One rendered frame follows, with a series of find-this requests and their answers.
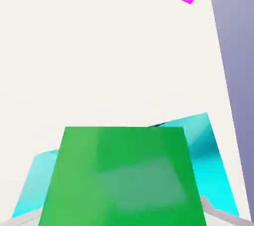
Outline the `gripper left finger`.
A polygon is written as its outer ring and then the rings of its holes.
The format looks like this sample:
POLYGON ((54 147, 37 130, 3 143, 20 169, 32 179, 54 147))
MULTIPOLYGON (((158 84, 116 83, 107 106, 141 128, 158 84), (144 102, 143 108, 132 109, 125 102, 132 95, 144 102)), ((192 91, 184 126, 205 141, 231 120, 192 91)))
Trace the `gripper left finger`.
POLYGON ((34 210, 26 214, 0 223, 0 226, 38 226, 42 209, 34 210))

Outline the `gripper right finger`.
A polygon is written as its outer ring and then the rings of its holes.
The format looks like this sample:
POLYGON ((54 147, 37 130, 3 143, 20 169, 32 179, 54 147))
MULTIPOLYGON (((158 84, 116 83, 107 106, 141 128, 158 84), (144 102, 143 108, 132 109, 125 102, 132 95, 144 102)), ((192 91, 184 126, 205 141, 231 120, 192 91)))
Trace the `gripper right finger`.
POLYGON ((202 203, 203 210, 210 215, 213 215, 219 219, 232 223, 236 226, 254 226, 254 222, 215 209, 205 196, 200 196, 200 200, 202 203))

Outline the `small green cube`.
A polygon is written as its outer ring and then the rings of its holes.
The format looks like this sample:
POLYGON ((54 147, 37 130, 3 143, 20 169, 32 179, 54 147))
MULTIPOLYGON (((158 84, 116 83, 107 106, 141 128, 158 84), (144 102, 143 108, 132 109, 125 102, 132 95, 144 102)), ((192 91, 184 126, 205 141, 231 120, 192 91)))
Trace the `small green cube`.
POLYGON ((181 127, 66 127, 38 226, 206 226, 181 127))

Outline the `small cyan cube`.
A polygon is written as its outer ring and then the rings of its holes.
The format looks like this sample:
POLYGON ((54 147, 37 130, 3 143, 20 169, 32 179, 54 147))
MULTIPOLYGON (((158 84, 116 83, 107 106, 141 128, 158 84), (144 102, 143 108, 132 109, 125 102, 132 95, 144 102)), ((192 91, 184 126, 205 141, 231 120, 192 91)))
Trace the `small cyan cube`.
MULTIPOLYGON (((208 114, 201 113, 160 123, 159 127, 184 129, 199 194, 205 196, 215 209, 238 216, 237 205, 208 114)), ((13 217, 43 206, 57 155, 57 150, 51 150, 34 156, 13 217)))

